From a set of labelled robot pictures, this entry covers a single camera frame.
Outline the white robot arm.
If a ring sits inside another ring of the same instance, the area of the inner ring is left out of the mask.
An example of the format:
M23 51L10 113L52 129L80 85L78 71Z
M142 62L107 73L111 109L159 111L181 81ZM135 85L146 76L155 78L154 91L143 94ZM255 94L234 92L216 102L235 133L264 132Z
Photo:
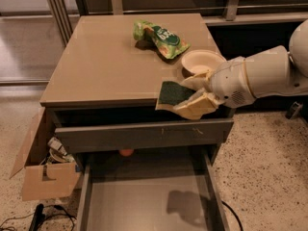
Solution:
M217 69L195 74L182 82L194 90L174 106L178 115L200 119L219 106L239 108L267 96L298 96L308 92L308 20L282 45L249 57L237 57Z

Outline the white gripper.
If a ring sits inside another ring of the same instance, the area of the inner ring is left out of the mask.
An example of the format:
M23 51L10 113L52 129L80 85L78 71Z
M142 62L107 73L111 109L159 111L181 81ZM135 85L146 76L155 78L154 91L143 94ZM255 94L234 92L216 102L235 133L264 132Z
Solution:
M256 100L250 91L243 57L222 63L214 73L206 71L194 74L180 85L191 90L213 92L195 93L173 107L175 113L191 120L215 112L222 103L229 108L239 108Z

